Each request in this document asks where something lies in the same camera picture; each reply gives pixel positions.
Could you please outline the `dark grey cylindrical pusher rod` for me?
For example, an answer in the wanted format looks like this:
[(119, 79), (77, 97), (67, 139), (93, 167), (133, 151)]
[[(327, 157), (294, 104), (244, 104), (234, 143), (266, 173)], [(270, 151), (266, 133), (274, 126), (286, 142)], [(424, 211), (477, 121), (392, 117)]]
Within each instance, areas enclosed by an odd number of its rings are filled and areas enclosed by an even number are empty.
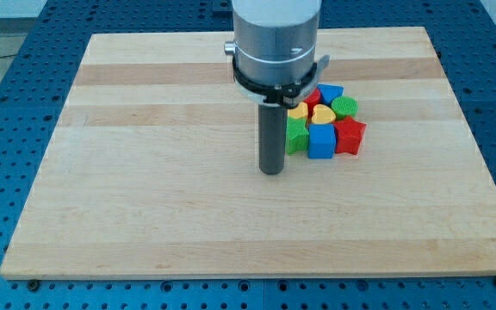
[(277, 175), (284, 167), (287, 111), (281, 106), (258, 106), (259, 169)]

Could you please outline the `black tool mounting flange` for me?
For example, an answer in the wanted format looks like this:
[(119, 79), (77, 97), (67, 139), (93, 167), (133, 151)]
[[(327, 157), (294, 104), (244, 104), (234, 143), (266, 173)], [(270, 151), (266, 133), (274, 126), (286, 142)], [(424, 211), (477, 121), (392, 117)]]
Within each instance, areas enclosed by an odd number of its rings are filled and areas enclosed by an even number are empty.
[(239, 70), (236, 59), (232, 59), (233, 78), (241, 92), (259, 105), (296, 108), (317, 88), (322, 72), (329, 62), (329, 55), (322, 56), (313, 63), (304, 77), (291, 84), (264, 85), (249, 79)]

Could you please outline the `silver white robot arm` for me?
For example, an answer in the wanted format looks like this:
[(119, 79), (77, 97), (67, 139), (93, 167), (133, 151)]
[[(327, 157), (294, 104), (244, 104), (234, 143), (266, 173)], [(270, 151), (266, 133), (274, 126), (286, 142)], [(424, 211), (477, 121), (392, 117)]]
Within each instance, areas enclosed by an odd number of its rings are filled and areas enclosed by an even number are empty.
[(236, 0), (224, 44), (233, 79), (257, 104), (258, 167), (284, 167), (287, 113), (313, 93), (330, 57), (315, 58), (320, 0)]

